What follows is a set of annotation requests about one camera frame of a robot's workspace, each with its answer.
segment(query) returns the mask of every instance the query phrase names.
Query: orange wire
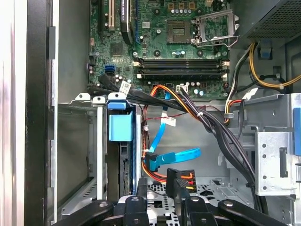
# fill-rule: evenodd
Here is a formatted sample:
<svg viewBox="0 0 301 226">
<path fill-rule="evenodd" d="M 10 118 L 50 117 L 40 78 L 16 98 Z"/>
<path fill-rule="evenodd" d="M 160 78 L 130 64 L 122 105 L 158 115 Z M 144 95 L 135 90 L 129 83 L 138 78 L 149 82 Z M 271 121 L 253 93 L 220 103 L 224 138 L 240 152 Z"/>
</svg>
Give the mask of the orange wire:
<svg viewBox="0 0 301 226">
<path fill-rule="evenodd" d="M 181 176 L 183 179 L 192 179 L 192 173 L 189 174 L 189 176 Z"/>
</svg>

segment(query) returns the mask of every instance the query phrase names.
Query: sticker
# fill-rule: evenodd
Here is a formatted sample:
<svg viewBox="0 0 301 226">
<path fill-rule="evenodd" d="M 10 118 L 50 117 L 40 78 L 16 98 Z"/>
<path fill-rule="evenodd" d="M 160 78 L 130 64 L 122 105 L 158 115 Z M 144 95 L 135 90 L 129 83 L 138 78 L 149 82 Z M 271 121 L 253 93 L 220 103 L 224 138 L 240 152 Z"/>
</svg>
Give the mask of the sticker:
<svg viewBox="0 0 301 226">
<path fill-rule="evenodd" d="M 151 23 L 150 22 L 142 22 L 142 28 L 150 28 Z"/>
<path fill-rule="evenodd" d="M 172 118 L 172 117 L 168 117 L 167 116 L 167 111 L 162 111 L 161 117 L 166 117 L 166 118 L 162 118 L 161 122 L 170 125 L 170 126 L 175 126 L 175 121 L 176 119 Z"/>
<path fill-rule="evenodd" d="M 131 84 L 123 80 L 119 92 L 124 93 L 127 96 L 128 92 L 130 91 L 130 88 L 131 88 Z"/>
<path fill-rule="evenodd" d="M 167 117 L 167 118 L 161 119 L 161 122 L 164 122 L 165 124 L 170 125 L 170 126 L 175 126 L 175 121 L 176 121 L 176 119 L 172 118 L 172 117 Z"/>
</svg>

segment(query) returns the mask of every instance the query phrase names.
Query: cable tie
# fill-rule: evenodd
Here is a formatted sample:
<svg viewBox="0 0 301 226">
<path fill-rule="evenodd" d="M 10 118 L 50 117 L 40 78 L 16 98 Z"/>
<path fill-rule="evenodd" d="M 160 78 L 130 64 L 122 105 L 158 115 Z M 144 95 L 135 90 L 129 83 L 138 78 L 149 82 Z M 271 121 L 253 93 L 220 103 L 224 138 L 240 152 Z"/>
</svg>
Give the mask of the cable tie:
<svg viewBox="0 0 301 226">
<path fill-rule="evenodd" d="M 202 112 L 199 112 L 199 113 L 197 114 L 197 117 L 199 117 L 200 115 L 203 115 L 203 113 L 202 113 Z"/>
<path fill-rule="evenodd" d="M 254 183 L 246 183 L 246 187 L 255 187 Z"/>
</svg>

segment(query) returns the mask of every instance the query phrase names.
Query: green circuit board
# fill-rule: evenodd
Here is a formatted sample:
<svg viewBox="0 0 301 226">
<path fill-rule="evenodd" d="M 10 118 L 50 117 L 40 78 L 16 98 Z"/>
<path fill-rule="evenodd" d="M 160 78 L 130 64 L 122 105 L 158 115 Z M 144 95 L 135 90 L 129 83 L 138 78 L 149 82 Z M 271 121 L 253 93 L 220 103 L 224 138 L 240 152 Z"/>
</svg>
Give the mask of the green circuit board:
<svg viewBox="0 0 301 226">
<path fill-rule="evenodd" d="M 224 45 L 196 48 L 190 43 L 190 39 L 194 34 L 194 28 L 190 21 L 201 15 L 226 10 L 226 1 L 221 4 L 220 0 L 214 0 L 210 7 L 206 6 L 206 0 L 133 1 L 131 14 L 134 41 L 132 45 L 127 45 L 124 42 L 120 31 L 120 0 L 113 0 L 115 5 L 113 29 L 109 28 L 107 23 L 111 0 L 98 1 L 102 3 L 101 9 L 99 4 L 91 3 L 90 14 L 90 62 L 94 70 L 93 73 L 89 74 L 91 84 L 98 83 L 98 76 L 104 74 L 105 65 L 114 65 L 116 71 L 111 76 L 111 81 L 117 86 L 120 86 L 121 82 L 125 80 L 130 82 L 132 87 L 150 93 L 154 84 L 169 84 L 172 88 L 180 84 L 189 84 L 188 93 L 193 99 L 225 99 L 227 97 L 224 89 L 225 80 L 208 79 L 198 81 L 187 80 L 185 77 L 176 80 L 141 80 L 137 78 L 137 71 L 133 65 L 137 57 L 156 60 L 228 60 L 228 48 Z M 103 23 L 101 33 L 99 32 L 99 23 Z M 180 38 L 180 42 L 176 39 L 168 41 L 170 29 L 178 34 L 177 37 Z M 218 17 L 206 21 L 206 37 L 209 39 L 214 36 L 226 35 L 227 29 L 227 17 Z M 164 92 L 159 92 L 158 97 L 164 97 Z"/>
</svg>

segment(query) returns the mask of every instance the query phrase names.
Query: metal bracket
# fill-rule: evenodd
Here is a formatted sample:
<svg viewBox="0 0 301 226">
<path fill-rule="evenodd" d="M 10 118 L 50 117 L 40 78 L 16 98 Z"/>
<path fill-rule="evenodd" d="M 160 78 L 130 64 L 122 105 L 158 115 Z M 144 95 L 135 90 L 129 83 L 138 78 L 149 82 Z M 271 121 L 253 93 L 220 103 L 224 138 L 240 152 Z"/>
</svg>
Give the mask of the metal bracket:
<svg viewBox="0 0 301 226">
<path fill-rule="evenodd" d="M 225 36 L 220 36 L 216 37 L 214 36 L 212 39 L 207 39 L 206 38 L 206 20 L 207 19 L 214 19 L 222 16 L 227 16 L 228 17 L 228 34 Z M 193 40 L 191 43 L 195 44 L 196 47 L 202 47 L 202 46 L 217 46 L 217 45 L 225 45 L 228 48 L 233 46 L 237 41 L 238 41 L 238 36 L 235 36 L 234 33 L 239 27 L 238 24 L 235 24 L 235 22 L 239 20 L 239 18 L 233 14 L 232 10 L 225 10 L 222 12 L 216 12 L 216 13 L 211 13 L 207 15 L 203 15 L 200 17 L 195 17 L 194 23 L 198 26 L 198 34 L 195 37 L 195 40 Z M 215 42 L 215 41 L 220 41 L 220 40 L 228 40 L 236 38 L 235 41 L 227 45 L 226 43 L 217 43 L 217 44 L 206 44 L 208 42 Z"/>
<path fill-rule="evenodd" d="M 126 100 L 127 96 L 124 93 L 110 93 L 108 100 Z"/>
<path fill-rule="evenodd" d="M 291 140 L 292 132 L 255 133 L 257 195 L 296 194 L 298 157 Z"/>
<path fill-rule="evenodd" d="M 92 103 L 94 105 L 103 105 L 105 104 L 105 97 L 94 97 Z"/>
<path fill-rule="evenodd" d="M 91 96 L 88 93 L 80 93 L 75 98 L 76 101 L 91 101 Z"/>
</svg>

